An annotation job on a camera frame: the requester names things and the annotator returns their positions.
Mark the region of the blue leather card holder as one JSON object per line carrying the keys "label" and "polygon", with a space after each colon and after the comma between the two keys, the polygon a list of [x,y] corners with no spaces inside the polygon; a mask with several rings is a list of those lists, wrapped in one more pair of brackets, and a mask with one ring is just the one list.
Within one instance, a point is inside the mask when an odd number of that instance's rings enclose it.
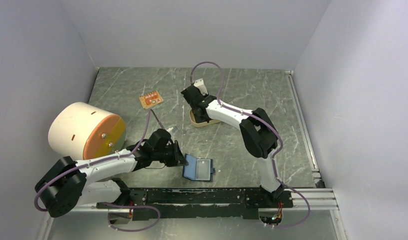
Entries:
{"label": "blue leather card holder", "polygon": [[185,154],[188,165],[183,166],[182,177],[195,182],[211,182],[215,173],[214,160]]}

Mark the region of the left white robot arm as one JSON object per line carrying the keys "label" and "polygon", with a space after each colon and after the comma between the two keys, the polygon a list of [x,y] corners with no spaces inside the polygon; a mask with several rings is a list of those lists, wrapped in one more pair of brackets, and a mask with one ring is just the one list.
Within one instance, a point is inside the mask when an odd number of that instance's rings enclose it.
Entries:
{"label": "left white robot arm", "polygon": [[188,165],[179,143],[160,128],[149,138],[110,155],[89,160],[73,160],[70,156],[59,159],[36,184],[34,206],[53,218],[92,203],[112,208],[134,206],[130,188],[116,175],[145,169],[152,162],[168,168]]}

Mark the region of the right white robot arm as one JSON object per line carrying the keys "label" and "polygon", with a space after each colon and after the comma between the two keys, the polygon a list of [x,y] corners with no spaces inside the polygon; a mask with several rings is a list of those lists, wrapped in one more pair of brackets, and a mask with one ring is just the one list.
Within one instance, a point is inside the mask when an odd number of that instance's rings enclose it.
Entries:
{"label": "right white robot arm", "polygon": [[245,148],[258,158],[260,186],[264,190],[262,202],[267,207],[274,207],[279,203],[284,187],[278,179],[274,155],[277,154],[281,140],[266,111],[261,108],[248,110],[229,105],[213,95],[201,93],[194,85],[181,91],[181,95],[191,107],[191,120],[196,126],[219,121],[240,130]]}

